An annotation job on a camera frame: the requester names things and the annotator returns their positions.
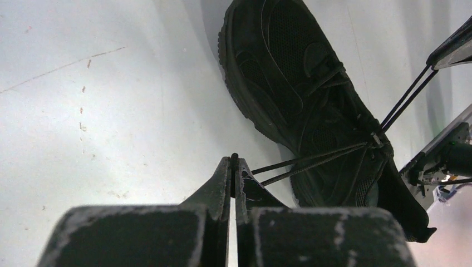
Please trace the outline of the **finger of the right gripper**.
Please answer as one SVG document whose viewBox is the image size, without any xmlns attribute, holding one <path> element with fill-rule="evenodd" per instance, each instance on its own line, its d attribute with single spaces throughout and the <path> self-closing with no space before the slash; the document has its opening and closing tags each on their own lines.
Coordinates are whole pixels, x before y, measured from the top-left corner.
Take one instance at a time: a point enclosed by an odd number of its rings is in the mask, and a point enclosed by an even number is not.
<svg viewBox="0 0 472 267">
<path fill-rule="evenodd" d="M 471 63 L 471 17 L 427 58 L 432 70 Z"/>
</svg>

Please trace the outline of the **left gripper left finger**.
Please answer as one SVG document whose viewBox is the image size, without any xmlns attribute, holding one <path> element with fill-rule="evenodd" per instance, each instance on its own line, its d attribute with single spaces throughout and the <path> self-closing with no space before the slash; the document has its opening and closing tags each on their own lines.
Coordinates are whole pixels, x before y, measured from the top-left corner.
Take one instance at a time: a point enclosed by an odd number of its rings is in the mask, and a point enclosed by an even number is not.
<svg viewBox="0 0 472 267">
<path fill-rule="evenodd" d="M 69 209 L 38 266 L 227 266 L 231 163 L 177 205 Z"/>
</svg>

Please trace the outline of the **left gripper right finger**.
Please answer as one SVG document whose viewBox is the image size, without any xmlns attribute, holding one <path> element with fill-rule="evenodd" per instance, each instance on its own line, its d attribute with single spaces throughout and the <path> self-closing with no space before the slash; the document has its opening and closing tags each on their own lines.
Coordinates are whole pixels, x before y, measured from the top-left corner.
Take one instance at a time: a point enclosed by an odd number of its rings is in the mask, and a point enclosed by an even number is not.
<svg viewBox="0 0 472 267">
<path fill-rule="evenodd" d="M 239 266 L 415 266 L 400 224 L 383 209 L 288 208 L 234 162 Z"/>
</svg>

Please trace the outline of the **black shoelace end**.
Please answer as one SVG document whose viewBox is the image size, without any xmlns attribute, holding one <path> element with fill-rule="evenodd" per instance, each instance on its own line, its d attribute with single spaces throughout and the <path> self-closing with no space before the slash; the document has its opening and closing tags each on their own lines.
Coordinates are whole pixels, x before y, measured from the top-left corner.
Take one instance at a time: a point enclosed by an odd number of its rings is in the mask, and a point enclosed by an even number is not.
<svg viewBox="0 0 472 267">
<path fill-rule="evenodd" d="M 431 66 L 427 65 L 415 78 L 413 83 L 402 95 L 392 110 L 387 114 L 385 119 L 380 124 L 380 129 L 377 132 L 379 135 L 384 134 L 394 124 L 394 122 L 397 121 L 397 119 L 403 114 L 403 112 L 408 108 L 413 100 L 439 72 L 438 70 L 432 70 L 432 72 L 425 79 L 423 79 L 429 70 L 431 70 Z"/>
<path fill-rule="evenodd" d="M 330 162 L 330 161 L 332 161 L 334 159 L 337 159 L 341 156 L 348 155 L 348 154 L 350 154 L 354 151 L 357 151 L 359 149 L 367 148 L 369 145 L 370 145 L 369 142 L 359 142 L 359 143 L 356 143 L 356 144 L 353 144 L 353 145 L 348 145 L 346 147 L 331 150 L 331 151 L 324 152 L 324 153 L 321 153 L 321 154 L 316 154 L 316 155 L 313 155 L 313 156 L 300 157 L 300 158 L 297 158 L 297 159 L 291 159 L 291 160 L 288 160 L 288 161 L 283 161 L 283 162 L 280 162 L 280 163 L 277 163 L 277 164 L 274 164 L 274 165 L 261 167 L 259 169 L 254 170 L 254 171 L 251 171 L 251 173 L 253 175 L 255 175 L 255 174 L 260 174 L 260 173 L 275 170 L 275 169 L 280 169 L 280 168 L 286 167 L 286 166 L 293 166 L 293 168 L 288 172 L 285 172 L 283 174 L 274 176 L 270 179 L 267 179 L 267 180 L 264 180 L 264 181 L 260 182 L 261 187 L 264 188 L 265 186 L 268 186 L 268 185 L 273 184 L 275 182 L 278 182 L 278 181 L 281 181 L 283 179 L 289 178 L 289 177 L 291 177 L 293 175 L 296 175 L 298 173 L 310 170 L 314 167 L 317 167 L 319 165 Z"/>
</svg>

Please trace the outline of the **black shoe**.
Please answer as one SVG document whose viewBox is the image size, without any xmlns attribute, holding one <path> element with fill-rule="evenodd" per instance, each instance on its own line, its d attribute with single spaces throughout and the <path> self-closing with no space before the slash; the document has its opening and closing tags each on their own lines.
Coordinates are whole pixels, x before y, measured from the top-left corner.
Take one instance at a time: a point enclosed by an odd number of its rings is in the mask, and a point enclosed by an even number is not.
<svg viewBox="0 0 472 267">
<path fill-rule="evenodd" d="M 233 1 L 218 37 L 225 84 L 242 114 L 295 158 L 359 149 L 290 177 L 301 207 L 379 207 L 408 241 L 435 232 L 402 180 L 380 123 L 302 1 Z"/>
</svg>

